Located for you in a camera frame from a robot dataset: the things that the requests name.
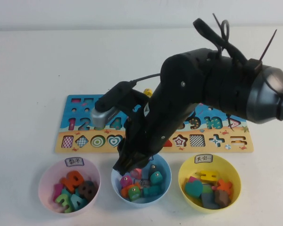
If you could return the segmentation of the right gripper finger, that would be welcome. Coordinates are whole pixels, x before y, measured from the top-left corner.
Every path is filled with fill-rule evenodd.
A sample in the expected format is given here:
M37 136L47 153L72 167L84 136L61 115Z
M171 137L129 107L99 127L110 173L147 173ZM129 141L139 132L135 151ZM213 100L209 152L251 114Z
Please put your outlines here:
M136 168L142 169L142 168L146 167L146 165L151 160L153 160L153 156L148 156L148 157L142 158L142 159L130 160L126 172L130 173L132 170L134 170Z
M119 149L119 158L114 164L113 169L123 176L131 167L131 160L129 151L125 147L122 147Z

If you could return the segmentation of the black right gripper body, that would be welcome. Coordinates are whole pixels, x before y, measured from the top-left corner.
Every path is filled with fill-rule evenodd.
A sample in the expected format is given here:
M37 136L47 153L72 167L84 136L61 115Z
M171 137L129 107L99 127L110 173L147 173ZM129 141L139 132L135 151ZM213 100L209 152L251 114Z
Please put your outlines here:
M119 160L148 160L155 151L150 148L150 129L140 106L124 124L125 137L119 144Z

